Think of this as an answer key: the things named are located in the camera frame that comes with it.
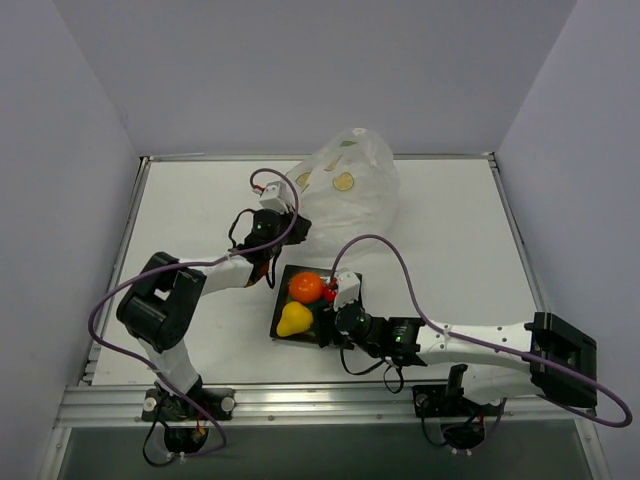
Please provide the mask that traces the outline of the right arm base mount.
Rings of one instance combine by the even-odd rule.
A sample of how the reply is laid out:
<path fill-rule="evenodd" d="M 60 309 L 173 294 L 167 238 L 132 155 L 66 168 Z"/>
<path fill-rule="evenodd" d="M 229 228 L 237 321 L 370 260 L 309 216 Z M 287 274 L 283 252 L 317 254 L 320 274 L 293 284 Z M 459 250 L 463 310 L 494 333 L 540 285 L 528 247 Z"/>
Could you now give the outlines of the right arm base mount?
<path fill-rule="evenodd" d="M 459 393 L 448 393 L 445 383 L 413 385 L 411 392 L 417 417 L 466 419 L 473 413 L 495 417 L 499 412 L 497 405 L 479 405 Z"/>

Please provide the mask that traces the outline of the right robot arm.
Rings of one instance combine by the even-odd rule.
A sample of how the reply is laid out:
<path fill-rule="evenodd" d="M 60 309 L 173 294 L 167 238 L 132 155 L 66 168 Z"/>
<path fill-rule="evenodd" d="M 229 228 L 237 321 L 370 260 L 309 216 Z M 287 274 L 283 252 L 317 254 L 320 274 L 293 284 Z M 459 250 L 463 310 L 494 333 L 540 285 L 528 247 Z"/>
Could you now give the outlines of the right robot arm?
<path fill-rule="evenodd" d="M 551 313 L 502 326 L 428 326 L 419 318 L 375 317 L 351 303 L 329 317 L 347 343 L 395 368 L 450 365 L 443 391 L 455 412 L 529 395 L 581 409 L 597 405 L 597 343 Z"/>

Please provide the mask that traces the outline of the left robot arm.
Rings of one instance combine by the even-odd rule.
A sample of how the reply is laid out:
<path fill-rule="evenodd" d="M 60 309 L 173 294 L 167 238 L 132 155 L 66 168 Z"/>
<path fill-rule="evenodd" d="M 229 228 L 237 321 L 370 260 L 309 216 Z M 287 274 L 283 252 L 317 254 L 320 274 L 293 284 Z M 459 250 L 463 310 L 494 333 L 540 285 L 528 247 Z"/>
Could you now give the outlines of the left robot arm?
<path fill-rule="evenodd" d="M 292 212 L 260 209 L 244 241 L 230 249 L 229 258 L 205 258 L 203 266 L 170 270 L 181 262 L 166 252 L 155 253 L 143 271 L 165 270 L 135 282 L 120 301 L 116 318 L 138 340 L 155 365 L 157 385 L 166 408 L 179 419 L 194 417 L 202 405 L 202 378 L 193 367 L 184 337 L 201 297 L 231 288 L 245 288 L 268 275 L 270 264 L 285 245 L 306 240 L 312 222 Z"/>

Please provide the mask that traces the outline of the translucent plastic bag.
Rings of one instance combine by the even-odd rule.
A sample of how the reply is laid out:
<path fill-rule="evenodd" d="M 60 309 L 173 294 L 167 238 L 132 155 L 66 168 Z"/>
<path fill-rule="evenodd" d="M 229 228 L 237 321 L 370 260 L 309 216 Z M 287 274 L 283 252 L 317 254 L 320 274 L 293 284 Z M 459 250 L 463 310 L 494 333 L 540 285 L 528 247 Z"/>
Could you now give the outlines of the translucent plastic bag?
<path fill-rule="evenodd" d="M 363 234 L 383 235 L 399 204 L 400 178 L 382 137 L 364 128 L 346 129 L 287 172 L 312 226 L 303 249 L 333 256 Z"/>

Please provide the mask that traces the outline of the orange fake fruit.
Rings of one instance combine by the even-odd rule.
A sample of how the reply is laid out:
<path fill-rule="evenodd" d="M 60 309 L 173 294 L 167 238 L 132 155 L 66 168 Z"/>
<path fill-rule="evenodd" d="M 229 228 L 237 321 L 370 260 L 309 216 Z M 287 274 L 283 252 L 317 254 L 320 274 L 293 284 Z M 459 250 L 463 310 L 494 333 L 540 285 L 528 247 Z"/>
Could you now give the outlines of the orange fake fruit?
<path fill-rule="evenodd" d="M 289 295 L 301 304 L 312 304 L 323 295 L 324 281 L 314 272 L 301 272 L 294 275 L 289 283 Z"/>

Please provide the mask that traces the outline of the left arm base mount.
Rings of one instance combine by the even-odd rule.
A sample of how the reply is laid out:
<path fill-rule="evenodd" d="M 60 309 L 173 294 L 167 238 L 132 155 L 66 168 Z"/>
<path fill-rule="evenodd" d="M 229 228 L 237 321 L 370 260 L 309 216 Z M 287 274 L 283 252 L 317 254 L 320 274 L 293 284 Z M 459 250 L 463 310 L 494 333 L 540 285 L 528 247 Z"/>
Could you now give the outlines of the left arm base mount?
<path fill-rule="evenodd" d="M 226 421 L 232 418 L 232 412 L 236 406 L 235 391 L 232 389 L 200 389 L 190 393 L 192 402 L 155 386 L 148 389 L 142 405 L 140 419 L 151 422 L 155 416 L 165 422 L 186 422 L 204 420 L 202 414 L 193 403 L 216 420 Z"/>

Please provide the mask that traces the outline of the red fake apple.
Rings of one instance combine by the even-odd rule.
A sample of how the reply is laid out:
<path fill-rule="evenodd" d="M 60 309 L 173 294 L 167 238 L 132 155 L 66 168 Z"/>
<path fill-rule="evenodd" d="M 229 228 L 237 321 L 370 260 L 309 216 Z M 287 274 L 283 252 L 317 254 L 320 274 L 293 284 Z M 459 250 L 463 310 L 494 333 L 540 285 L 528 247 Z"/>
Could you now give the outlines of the red fake apple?
<path fill-rule="evenodd" d="M 328 304 L 332 304 L 337 296 L 337 287 L 335 285 L 325 285 L 322 290 L 322 295 Z"/>

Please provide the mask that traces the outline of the yellow fake pear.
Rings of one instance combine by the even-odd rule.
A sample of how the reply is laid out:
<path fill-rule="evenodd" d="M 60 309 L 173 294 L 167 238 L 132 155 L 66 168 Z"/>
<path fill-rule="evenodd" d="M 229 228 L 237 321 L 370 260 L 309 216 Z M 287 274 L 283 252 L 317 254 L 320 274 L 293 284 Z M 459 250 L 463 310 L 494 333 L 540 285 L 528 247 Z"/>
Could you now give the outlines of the yellow fake pear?
<path fill-rule="evenodd" d="M 276 327 L 279 337 L 289 337 L 307 332 L 314 322 L 313 313 L 305 305 L 292 301 L 287 303 Z"/>

